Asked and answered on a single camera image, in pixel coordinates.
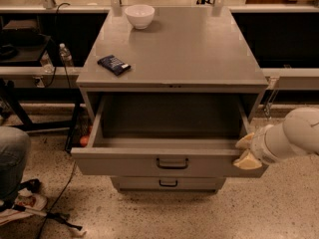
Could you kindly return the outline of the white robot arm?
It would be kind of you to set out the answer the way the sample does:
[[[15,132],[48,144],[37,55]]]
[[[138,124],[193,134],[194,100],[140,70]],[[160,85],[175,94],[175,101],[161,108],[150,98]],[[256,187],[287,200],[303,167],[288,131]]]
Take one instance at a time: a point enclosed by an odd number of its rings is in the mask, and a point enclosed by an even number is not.
[[[299,108],[278,124],[268,124],[242,137],[242,150],[232,164],[243,170],[260,168],[284,159],[319,153],[319,109]]]

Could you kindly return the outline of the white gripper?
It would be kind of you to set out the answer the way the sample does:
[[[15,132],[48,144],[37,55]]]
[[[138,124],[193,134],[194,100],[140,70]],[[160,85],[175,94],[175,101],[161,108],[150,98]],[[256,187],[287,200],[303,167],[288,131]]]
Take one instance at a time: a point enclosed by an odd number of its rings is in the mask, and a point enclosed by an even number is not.
[[[270,165],[276,163],[278,158],[266,145],[266,133],[272,128],[272,124],[259,128],[255,133],[251,132],[242,137],[235,145],[238,149],[246,149],[233,165],[243,169],[258,169],[262,163]]]

